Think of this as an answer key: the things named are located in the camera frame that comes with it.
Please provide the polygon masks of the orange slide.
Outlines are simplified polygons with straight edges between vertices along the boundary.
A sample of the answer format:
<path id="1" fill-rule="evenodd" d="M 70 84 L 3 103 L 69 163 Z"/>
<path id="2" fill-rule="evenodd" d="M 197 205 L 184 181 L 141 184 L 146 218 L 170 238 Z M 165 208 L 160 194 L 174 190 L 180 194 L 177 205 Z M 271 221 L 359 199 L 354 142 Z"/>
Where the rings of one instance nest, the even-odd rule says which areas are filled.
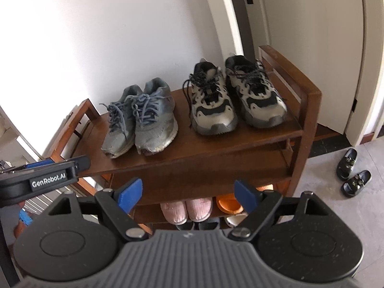
<path id="1" fill-rule="evenodd" d="M 258 191 L 273 191 L 274 190 L 274 187 L 272 184 L 269 184 L 269 185 L 264 185 L 264 186 L 259 186 L 256 188 Z"/>
<path id="2" fill-rule="evenodd" d="M 238 215 L 243 212 L 243 207 L 238 200 L 236 200 L 234 194 L 216 196 L 216 204 L 223 213 L 229 215 Z"/>

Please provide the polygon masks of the pink plush slipper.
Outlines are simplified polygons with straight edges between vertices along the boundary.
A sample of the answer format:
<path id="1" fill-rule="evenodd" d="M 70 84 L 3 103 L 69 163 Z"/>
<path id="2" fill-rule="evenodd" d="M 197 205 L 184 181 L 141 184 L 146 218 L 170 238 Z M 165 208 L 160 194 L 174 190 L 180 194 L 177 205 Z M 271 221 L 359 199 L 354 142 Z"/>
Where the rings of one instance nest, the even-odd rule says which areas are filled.
<path id="1" fill-rule="evenodd" d="M 189 218 L 193 222 L 203 222 L 211 215 L 213 200 L 211 197 L 187 200 L 186 207 Z"/>
<path id="2" fill-rule="evenodd" d="M 179 226 L 187 222 L 188 213 L 185 202 L 162 203 L 160 207 L 168 223 Z"/>

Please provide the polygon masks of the blue sneaker with pink logo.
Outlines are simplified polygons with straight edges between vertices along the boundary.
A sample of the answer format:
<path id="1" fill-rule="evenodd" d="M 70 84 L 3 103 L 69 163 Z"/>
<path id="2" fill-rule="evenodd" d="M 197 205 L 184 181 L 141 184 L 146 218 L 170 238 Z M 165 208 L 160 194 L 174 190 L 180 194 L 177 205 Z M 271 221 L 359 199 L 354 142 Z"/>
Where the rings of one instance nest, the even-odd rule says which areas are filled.
<path id="1" fill-rule="evenodd" d="M 143 93 L 133 98 L 135 146 L 139 154 L 157 154 L 173 142 L 178 133 L 175 106 L 170 87 L 159 77 L 148 81 Z"/>

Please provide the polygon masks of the black white laced sneaker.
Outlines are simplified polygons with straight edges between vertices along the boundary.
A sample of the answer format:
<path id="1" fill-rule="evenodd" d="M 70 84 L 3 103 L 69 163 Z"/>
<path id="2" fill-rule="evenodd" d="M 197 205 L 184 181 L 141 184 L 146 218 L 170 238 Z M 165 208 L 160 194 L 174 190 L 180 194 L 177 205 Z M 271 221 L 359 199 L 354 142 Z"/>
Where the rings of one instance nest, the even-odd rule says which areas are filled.
<path id="1" fill-rule="evenodd" d="M 201 59 L 184 81 L 182 90 L 191 127 L 198 134 L 220 135 L 234 131 L 238 118 L 219 67 Z"/>

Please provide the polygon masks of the cream heart slide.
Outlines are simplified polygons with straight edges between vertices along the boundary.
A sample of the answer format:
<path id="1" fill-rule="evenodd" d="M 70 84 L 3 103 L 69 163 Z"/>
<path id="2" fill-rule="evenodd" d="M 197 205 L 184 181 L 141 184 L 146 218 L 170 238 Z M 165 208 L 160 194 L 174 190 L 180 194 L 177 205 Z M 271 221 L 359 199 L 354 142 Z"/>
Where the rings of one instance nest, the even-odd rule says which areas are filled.
<path id="1" fill-rule="evenodd" d="M 240 223 L 242 223 L 247 218 L 247 216 L 247 213 L 240 213 L 237 215 L 227 216 L 225 217 L 225 222 L 230 228 L 235 228 Z"/>

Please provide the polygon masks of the dark green textured slide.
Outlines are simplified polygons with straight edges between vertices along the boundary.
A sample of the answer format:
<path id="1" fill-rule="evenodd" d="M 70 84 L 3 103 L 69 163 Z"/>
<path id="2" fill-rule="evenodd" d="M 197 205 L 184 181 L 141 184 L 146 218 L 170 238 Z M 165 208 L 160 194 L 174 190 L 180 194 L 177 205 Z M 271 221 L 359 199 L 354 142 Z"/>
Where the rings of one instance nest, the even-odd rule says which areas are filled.
<path id="1" fill-rule="evenodd" d="M 198 223 L 193 221 L 187 221 L 183 224 L 176 225 L 176 229 L 179 231 L 193 231 L 198 230 Z"/>

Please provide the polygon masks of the blue mop head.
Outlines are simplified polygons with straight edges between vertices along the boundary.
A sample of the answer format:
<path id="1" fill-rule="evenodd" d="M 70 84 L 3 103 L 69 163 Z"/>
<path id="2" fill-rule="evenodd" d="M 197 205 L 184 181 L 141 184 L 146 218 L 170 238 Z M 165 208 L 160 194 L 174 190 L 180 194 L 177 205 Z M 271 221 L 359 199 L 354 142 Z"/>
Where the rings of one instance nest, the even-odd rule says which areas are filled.
<path id="1" fill-rule="evenodd" d="M 32 224 L 33 219 L 29 216 L 28 212 L 24 209 L 21 209 L 19 212 L 19 220 L 26 226 Z"/>

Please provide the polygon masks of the brown wooden shoe rack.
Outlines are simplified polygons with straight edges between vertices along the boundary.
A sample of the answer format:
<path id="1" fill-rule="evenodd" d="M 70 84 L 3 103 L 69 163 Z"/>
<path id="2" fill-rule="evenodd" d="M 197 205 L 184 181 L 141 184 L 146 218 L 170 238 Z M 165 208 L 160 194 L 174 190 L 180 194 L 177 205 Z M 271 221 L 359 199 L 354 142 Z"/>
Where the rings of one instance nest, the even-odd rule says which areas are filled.
<path id="1" fill-rule="evenodd" d="M 85 182 L 100 176 L 102 185 L 117 189 L 134 177 L 143 181 L 143 195 L 132 211 L 142 224 L 167 227 L 161 203 L 230 194 L 235 180 L 253 186 L 273 185 L 292 196 L 316 134 L 322 93 L 288 59 L 270 46 L 259 48 L 270 80 L 288 106 L 283 124 L 255 129 L 240 120 L 233 132 L 202 136 L 190 128 L 188 105 L 181 90 L 173 92 L 178 134 L 164 151 L 145 156 L 131 149 L 118 159 L 103 154 L 101 145 L 108 130 L 107 116 L 83 101 L 54 138 L 46 156 L 54 161 L 74 134 L 82 117 L 89 121 L 72 156 L 87 155 L 90 168 L 76 184 L 84 194 L 96 191 Z"/>

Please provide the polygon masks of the dark slipper far left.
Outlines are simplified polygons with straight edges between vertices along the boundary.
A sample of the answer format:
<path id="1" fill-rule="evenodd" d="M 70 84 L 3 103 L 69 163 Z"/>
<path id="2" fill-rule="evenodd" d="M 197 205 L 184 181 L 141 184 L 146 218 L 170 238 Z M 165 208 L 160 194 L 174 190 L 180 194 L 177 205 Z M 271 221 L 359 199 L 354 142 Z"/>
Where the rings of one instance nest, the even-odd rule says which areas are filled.
<path id="1" fill-rule="evenodd" d="M 336 168 L 336 175 L 340 180 L 347 180 L 352 173 L 357 160 L 357 151 L 350 148 L 339 161 Z"/>

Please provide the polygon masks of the dark slipper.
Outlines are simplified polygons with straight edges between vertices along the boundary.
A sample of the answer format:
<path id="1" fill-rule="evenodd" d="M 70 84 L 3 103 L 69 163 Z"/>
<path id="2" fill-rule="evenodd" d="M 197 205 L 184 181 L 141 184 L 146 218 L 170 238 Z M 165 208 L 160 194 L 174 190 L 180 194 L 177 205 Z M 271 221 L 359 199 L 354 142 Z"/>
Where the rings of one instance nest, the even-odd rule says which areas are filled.
<path id="1" fill-rule="evenodd" d="M 358 195 L 372 179 L 372 174 L 369 170 L 363 170 L 351 177 L 341 186 L 343 195 L 348 198 L 353 198 Z"/>
<path id="2" fill-rule="evenodd" d="M 339 161 L 336 168 L 336 175 L 340 180 L 347 180 L 352 173 L 357 160 L 357 151 L 350 148 Z"/>

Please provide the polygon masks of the dark slipper far right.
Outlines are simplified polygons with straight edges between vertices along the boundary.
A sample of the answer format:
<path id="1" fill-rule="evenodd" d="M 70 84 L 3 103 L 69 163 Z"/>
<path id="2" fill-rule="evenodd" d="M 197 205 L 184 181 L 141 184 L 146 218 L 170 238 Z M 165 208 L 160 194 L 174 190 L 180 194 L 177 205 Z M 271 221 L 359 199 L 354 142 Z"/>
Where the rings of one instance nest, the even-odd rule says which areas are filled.
<path id="1" fill-rule="evenodd" d="M 372 179 L 372 174 L 369 170 L 363 170 L 351 177 L 341 186 L 343 195 L 348 198 L 353 198 L 358 195 Z"/>

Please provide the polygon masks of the white room door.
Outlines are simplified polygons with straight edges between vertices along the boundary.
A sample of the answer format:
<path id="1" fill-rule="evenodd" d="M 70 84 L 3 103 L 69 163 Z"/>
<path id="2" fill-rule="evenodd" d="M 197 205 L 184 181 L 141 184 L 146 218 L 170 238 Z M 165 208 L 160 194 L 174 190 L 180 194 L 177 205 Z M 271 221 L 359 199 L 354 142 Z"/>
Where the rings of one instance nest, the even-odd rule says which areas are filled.
<path id="1" fill-rule="evenodd" d="M 355 125 L 366 49 L 367 0 L 232 0 L 243 52 L 272 46 L 322 92 L 319 124 L 357 145 Z"/>

